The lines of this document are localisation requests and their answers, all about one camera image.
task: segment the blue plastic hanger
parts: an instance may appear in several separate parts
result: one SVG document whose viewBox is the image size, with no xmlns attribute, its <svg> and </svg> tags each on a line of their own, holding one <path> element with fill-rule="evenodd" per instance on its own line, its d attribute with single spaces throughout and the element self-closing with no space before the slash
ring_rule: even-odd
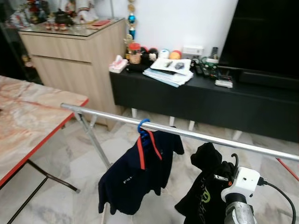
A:
<svg viewBox="0 0 299 224">
<path fill-rule="evenodd" d="M 137 127 L 137 130 L 141 136 L 141 142 L 143 146 L 147 146 L 150 143 L 150 139 L 148 138 L 149 134 L 145 130 L 141 129 L 141 125 L 145 122 L 150 122 L 150 119 L 143 119 Z"/>
</svg>

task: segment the red table edge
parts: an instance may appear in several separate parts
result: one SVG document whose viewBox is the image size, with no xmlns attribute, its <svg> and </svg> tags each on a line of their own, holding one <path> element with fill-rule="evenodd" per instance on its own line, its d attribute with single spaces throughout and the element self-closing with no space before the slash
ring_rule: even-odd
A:
<svg viewBox="0 0 299 224">
<path fill-rule="evenodd" d="M 85 106 L 88 103 L 89 99 L 87 98 L 81 106 Z M 37 144 L 20 162 L 18 162 L 17 165 L 14 166 L 1 180 L 0 180 L 0 186 L 4 184 L 11 175 L 13 175 L 18 168 L 20 168 L 29 158 L 32 156 L 49 138 L 51 138 L 57 131 L 60 129 L 63 125 L 65 125 L 72 117 L 74 116 L 74 113 L 70 114 L 64 121 L 58 125 L 52 132 L 50 132 L 47 137 L 45 137 L 40 143 Z"/>
</svg>

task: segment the television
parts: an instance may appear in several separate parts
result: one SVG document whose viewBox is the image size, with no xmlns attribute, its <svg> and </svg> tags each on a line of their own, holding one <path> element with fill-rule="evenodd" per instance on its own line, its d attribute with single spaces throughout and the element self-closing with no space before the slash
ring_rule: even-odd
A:
<svg viewBox="0 0 299 224">
<path fill-rule="evenodd" d="M 219 65 L 299 77 L 298 0 L 239 0 Z"/>
</svg>

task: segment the paper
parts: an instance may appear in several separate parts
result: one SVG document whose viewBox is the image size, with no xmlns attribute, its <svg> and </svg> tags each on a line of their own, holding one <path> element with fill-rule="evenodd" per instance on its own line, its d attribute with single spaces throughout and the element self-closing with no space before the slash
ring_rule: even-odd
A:
<svg viewBox="0 0 299 224">
<path fill-rule="evenodd" d="M 146 69 L 143 74 L 174 87 L 179 87 L 180 85 L 185 84 L 193 77 L 193 73 L 191 71 L 189 71 L 187 75 L 179 73 L 171 75 L 150 68 Z"/>
<path fill-rule="evenodd" d="M 176 69 L 177 63 L 183 63 L 184 67 L 181 69 Z M 179 74 L 188 75 L 190 72 L 190 59 L 180 59 L 180 60 L 172 60 L 166 58 L 158 58 L 150 67 L 151 69 L 158 69 L 158 70 L 166 70 L 166 71 L 174 71 Z"/>
</svg>

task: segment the small jar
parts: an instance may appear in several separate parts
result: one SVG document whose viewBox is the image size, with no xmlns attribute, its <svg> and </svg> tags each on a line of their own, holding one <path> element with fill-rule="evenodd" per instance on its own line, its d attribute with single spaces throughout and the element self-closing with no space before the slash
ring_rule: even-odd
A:
<svg viewBox="0 0 299 224">
<path fill-rule="evenodd" d="M 67 27 L 64 23 L 60 24 L 60 30 L 61 31 L 66 31 L 67 30 Z"/>
<path fill-rule="evenodd" d="M 54 26 L 54 29 L 55 29 L 56 31 L 59 30 L 59 24 L 58 24 L 58 23 L 54 23 L 53 26 Z"/>
<path fill-rule="evenodd" d="M 130 51 L 130 63 L 139 64 L 141 60 L 140 44 L 138 43 L 129 44 L 129 51 Z"/>
<path fill-rule="evenodd" d="M 51 24 L 49 22 L 46 22 L 45 27 L 46 27 L 47 30 L 50 30 L 51 29 Z"/>
</svg>

